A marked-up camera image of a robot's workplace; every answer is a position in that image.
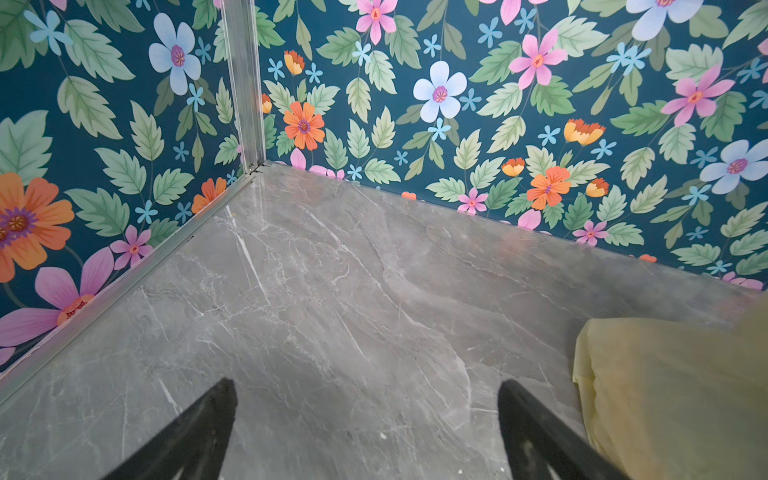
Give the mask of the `yellow plastic fruit-print bag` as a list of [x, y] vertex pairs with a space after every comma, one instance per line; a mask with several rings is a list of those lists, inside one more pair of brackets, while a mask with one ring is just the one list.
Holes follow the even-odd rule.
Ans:
[[591, 445], [632, 479], [767, 476], [767, 298], [730, 331], [591, 319], [573, 381]]

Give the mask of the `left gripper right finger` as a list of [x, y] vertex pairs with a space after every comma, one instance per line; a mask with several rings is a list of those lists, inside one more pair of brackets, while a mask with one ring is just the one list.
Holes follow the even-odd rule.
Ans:
[[514, 479], [625, 479], [519, 382], [498, 391], [500, 432]]

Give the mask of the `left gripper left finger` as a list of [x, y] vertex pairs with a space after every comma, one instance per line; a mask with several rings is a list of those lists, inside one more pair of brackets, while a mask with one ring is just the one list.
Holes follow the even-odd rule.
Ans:
[[217, 479], [233, 431], [238, 398], [223, 378], [165, 426], [107, 479]]

